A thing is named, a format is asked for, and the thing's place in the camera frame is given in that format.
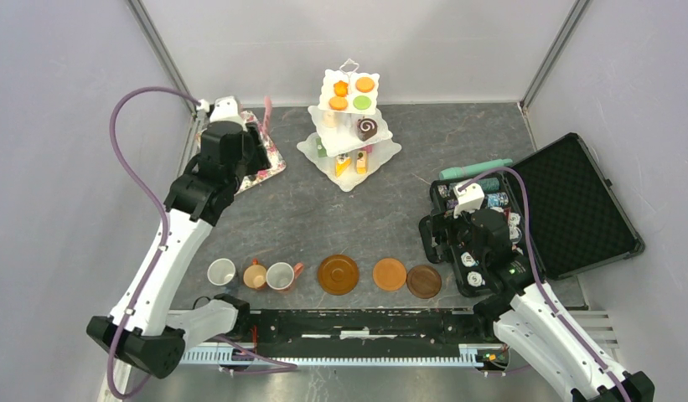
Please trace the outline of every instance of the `green tube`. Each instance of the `green tube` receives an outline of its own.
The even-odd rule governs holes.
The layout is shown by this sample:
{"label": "green tube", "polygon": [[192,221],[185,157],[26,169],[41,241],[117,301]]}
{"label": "green tube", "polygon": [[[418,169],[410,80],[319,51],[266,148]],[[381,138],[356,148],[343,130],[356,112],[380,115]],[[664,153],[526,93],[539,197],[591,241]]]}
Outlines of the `green tube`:
{"label": "green tube", "polygon": [[450,178],[471,178],[491,168],[510,166],[512,163],[513,161],[511,159],[496,159],[494,161],[477,163],[465,167],[450,167],[440,172],[440,180],[448,180]]}

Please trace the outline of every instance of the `white tray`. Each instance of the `white tray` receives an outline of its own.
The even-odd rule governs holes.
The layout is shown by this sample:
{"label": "white tray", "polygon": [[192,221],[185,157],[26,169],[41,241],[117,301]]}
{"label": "white tray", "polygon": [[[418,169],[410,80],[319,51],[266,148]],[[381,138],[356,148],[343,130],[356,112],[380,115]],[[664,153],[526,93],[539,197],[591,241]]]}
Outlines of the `white tray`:
{"label": "white tray", "polygon": [[[370,77],[375,86],[371,92],[360,92],[356,90],[356,80],[361,77]],[[346,73],[339,70],[326,70],[323,77],[323,84],[321,95],[319,96],[319,106],[318,108],[322,111],[335,111],[334,109],[328,107],[328,100],[335,96],[334,94],[334,84],[339,81],[349,83],[349,94],[346,96],[346,100],[349,102],[349,107],[345,110],[340,111],[343,113],[358,113],[360,115],[372,115],[375,113],[375,107],[378,104],[378,79],[379,74],[366,74],[366,73],[351,73],[351,81],[349,82],[349,77]],[[358,95],[368,96],[370,98],[370,106],[368,109],[359,110],[354,107],[354,99]]]}
{"label": "white tray", "polygon": [[397,144],[393,140],[386,140],[375,144],[373,152],[368,157],[368,172],[366,174],[358,174],[356,172],[356,158],[352,153],[351,164],[341,176],[336,177],[334,159],[332,157],[317,156],[317,137],[318,134],[316,132],[310,134],[306,141],[297,144],[297,149],[309,161],[315,164],[319,170],[326,174],[329,180],[336,183],[345,192],[353,190],[354,187],[364,182],[402,149],[401,144]]}
{"label": "white tray", "polygon": [[[316,106],[310,106],[308,111],[309,115],[312,116],[312,122],[317,127],[317,133],[322,139],[322,145],[326,148],[326,154],[330,157],[363,148],[367,145],[373,145],[377,142],[390,140],[393,137],[393,133],[388,131],[388,123],[383,120],[383,116],[378,109],[375,110],[373,116],[369,116],[370,119],[375,120],[378,124],[378,132],[366,141],[359,139],[358,130],[356,129],[356,121],[363,117],[362,115],[342,113],[339,115],[339,119],[342,119],[339,125],[336,128],[330,128],[326,127],[322,122],[323,111]],[[353,119],[351,127],[347,127],[343,123],[343,119]]]}

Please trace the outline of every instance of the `chocolate swirl roll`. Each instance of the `chocolate swirl roll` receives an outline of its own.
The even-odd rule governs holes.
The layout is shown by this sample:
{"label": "chocolate swirl roll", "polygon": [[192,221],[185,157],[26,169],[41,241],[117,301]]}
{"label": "chocolate swirl roll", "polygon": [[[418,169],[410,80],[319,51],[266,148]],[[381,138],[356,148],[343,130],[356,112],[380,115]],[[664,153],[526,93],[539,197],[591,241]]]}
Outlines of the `chocolate swirl roll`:
{"label": "chocolate swirl roll", "polygon": [[360,119],[356,126],[359,129],[359,137],[361,141],[367,141],[378,132],[378,124],[375,122],[375,120],[368,117],[365,119]]}

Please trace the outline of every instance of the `black case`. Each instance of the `black case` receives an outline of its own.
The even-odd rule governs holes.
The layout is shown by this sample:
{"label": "black case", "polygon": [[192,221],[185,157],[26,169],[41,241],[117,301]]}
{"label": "black case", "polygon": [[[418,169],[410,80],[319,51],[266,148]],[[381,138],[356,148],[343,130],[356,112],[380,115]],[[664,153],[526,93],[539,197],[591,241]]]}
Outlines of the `black case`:
{"label": "black case", "polygon": [[[557,280],[588,271],[616,260],[630,258],[644,250],[644,242],[610,189],[587,146],[576,133],[517,162],[512,168],[524,179],[529,195],[532,247],[539,269]],[[501,189],[510,196],[510,207],[522,215],[520,186],[510,174],[503,173]],[[430,187],[434,205],[431,213],[447,210],[446,199],[437,190],[465,178],[437,180]],[[421,220],[419,229],[427,259],[432,263],[452,262],[460,293],[477,296],[486,286],[471,287],[467,274],[475,271],[460,260],[456,245],[433,245],[428,228],[430,217]],[[525,239],[518,246],[525,249]]]}

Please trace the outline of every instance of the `white wall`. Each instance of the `white wall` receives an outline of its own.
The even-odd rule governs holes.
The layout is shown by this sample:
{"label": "white wall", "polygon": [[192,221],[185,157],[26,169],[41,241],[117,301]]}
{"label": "white wall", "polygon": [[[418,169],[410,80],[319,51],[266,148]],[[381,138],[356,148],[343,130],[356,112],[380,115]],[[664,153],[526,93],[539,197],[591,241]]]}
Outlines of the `white wall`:
{"label": "white wall", "polygon": [[318,100],[348,57],[380,101],[518,101],[573,0],[144,0],[196,97]]}
{"label": "white wall", "polygon": [[[136,273],[158,224],[111,153],[111,108],[168,85],[124,2],[0,2],[0,402],[96,399],[106,354],[85,334]],[[144,95],[122,150],[164,197],[188,113]]]}
{"label": "white wall", "polygon": [[576,131],[647,242],[582,276],[623,361],[688,400],[688,0],[593,2],[530,108],[539,147]]}

